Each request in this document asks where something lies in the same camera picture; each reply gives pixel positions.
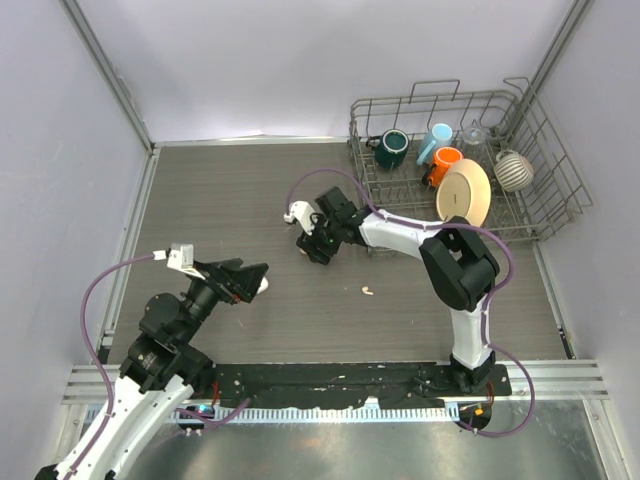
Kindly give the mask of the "white charging case gold trim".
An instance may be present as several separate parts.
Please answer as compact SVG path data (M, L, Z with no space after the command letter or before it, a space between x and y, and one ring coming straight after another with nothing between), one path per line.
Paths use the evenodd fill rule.
M263 293L264 291L266 291L268 289L268 287L269 287L269 282L268 282L267 278L264 277L261 280L261 283L260 283L260 286L259 286L259 289L258 289L257 293L258 294Z

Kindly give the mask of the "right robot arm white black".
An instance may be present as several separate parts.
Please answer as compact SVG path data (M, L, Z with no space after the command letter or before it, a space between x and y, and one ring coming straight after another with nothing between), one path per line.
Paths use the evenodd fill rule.
M322 265L330 262L341 244L392 250L422 261L434 292L451 314L451 382L465 395L483 388L495 365L488 301L500 269L475 227L462 217L425 222L372 205L358 208L338 187L315 202L292 202L283 215L286 223L302 228L296 241L299 249Z

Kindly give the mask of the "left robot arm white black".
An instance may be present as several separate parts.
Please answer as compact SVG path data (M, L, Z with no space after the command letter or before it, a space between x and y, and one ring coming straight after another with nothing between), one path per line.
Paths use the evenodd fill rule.
M107 388L99 416L59 463L45 466L40 479L123 479L162 424L189 397L205 397L213 385L213 361L190 344L219 303L250 303L268 287L265 263L246 266L239 258L204 263L190 244L156 250L163 261L186 275L180 296L154 295L139 322L140 334L111 380L98 369Z

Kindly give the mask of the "dark green mug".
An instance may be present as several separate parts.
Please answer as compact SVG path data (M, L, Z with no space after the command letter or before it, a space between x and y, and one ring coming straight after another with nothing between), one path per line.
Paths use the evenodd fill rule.
M409 149L409 138L401 130L389 129L367 139L365 146L374 154L375 162L385 170L398 168Z

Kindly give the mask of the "orange mug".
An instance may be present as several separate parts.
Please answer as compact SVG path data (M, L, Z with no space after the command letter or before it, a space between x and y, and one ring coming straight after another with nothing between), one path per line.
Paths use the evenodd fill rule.
M427 187L437 188L448 170L463 158L463 153L457 148L439 148L435 151L432 161L421 179L421 183Z

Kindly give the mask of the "beige plate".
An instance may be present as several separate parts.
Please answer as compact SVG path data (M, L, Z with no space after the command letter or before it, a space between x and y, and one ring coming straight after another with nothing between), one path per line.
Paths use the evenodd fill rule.
M436 210L442 221L462 217L482 227L491 205L491 185L484 169L475 161L462 159L446 173L436 192Z

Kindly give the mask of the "light blue mug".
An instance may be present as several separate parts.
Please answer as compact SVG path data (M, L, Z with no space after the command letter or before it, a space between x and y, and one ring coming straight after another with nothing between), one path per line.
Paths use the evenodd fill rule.
M416 163L423 165L430 163L434 153L442 147L448 147L453 140L453 130L445 123L435 124L423 138L418 148Z

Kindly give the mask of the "clear glass cup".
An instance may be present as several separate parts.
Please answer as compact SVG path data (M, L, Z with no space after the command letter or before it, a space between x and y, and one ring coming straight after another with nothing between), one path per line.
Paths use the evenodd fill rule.
M466 159L480 163L484 158L487 131L474 120L462 128L458 135L458 149Z

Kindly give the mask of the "grey striped mug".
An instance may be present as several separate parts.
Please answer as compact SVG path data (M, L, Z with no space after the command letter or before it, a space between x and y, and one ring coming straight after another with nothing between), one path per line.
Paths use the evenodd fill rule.
M534 179L534 168L526 157L513 150L496 155L494 174L502 189L513 193L528 187Z

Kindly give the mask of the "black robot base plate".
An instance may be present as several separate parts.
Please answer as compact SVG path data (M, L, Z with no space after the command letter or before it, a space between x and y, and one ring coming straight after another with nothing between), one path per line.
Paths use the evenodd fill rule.
M371 397L383 409L442 406L454 397L512 393L502 364L466 375L436 362L217 364L185 367L196 398L215 396L223 407L248 400L251 408L343 410Z

